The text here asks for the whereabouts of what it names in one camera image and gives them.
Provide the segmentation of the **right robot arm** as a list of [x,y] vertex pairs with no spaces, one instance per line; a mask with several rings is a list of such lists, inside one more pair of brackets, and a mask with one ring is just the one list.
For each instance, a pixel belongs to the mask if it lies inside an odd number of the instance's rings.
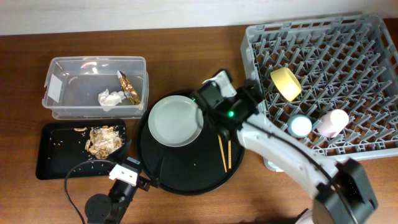
[[247,80],[231,92],[207,81],[191,93],[208,123],[226,137],[281,168],[313,199],[296,223],[366,223],[378,208],[364,167],[354,159],[344,163],[323,156],[283,132],[259,112],[263,95]]

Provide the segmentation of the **blue cup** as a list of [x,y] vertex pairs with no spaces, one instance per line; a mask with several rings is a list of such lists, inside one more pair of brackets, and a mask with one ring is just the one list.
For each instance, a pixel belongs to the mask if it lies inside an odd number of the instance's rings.
[[287,131],[295,138],[304,138],[312,130],[312,122],[304,115],[296,114],[287,121]]

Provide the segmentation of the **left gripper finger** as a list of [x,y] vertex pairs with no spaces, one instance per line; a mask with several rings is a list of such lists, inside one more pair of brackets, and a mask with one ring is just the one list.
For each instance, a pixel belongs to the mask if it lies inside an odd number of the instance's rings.
[[131,148],[132,140],[128,140],[128,142],[124,143],[118,150],[114,152],[114,161],[122,162],[127,157],[127,154]]
[[153,186],[155,188],[159,188],[159,186],[160,186],[160,178],[161,178],[161,173],[162,173],[163,161],[164,161],[164,157],[162,156],[159,159],[159,161],[158,161],[158,163],[157,163],[157,165],[156,165],[156,167],[155,167],[155,169],[154,169],[154,171],[153,171],[153,173],[152,173],[152,175],[150,177],[151,186]]

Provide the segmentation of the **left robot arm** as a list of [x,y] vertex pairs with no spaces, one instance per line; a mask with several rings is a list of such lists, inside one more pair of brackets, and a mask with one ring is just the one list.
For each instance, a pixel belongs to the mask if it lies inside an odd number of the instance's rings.
[[164,158],[161,157],[148,178],[141,176],[143,163],[127,156],[131,141],[107,156],[112,162],[109,178],[114,182],[108,194],[96,194],[85,204],[88,223],[120,223],[137,190],[160,186]]

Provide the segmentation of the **white tissue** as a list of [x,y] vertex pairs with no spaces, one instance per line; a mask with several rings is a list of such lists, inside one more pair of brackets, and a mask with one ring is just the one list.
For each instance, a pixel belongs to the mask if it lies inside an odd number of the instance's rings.
[[104,111],[109,111],[125,98],[123,91],[114,91],[110,93],[109,90],[106,89],[98,95],[98,102]]

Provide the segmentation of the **pink cup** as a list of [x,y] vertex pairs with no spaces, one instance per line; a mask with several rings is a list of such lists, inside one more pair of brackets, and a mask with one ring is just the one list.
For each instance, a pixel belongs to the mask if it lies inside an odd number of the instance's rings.
[[345,111],[336,109],[323,115],[320,121],[317,131],[326,138],[334,138],[349,123],[349,116]]

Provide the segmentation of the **food scraps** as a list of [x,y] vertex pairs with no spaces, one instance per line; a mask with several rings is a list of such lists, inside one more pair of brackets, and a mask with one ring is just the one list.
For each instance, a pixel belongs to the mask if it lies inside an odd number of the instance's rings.
[[89,154],[88,157],[107,159],[124,144],[124,139],[115,126],[74,128],[74,131],[79,132],[82,137],[88,136],[82,149],[82,152]]

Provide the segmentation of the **brown snack wrapper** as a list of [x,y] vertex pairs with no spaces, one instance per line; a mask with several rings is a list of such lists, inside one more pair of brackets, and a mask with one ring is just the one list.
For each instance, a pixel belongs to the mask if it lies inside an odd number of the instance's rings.
[[141,92],[135,88],[135,86],[132,84],[132,81],[130,81],[130,79],[122,71],[118,70],[116,74],[125,97],[131,102],[132,105],[141,104]]

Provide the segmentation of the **yellow bowl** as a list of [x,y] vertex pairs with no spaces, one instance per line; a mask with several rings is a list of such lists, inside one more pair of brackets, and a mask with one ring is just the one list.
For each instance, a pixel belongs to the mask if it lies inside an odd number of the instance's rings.
[[282,67],[271,72],[271,79],[280,94],[287,101],[294,101],[302,92],[301,84],[287,67]]

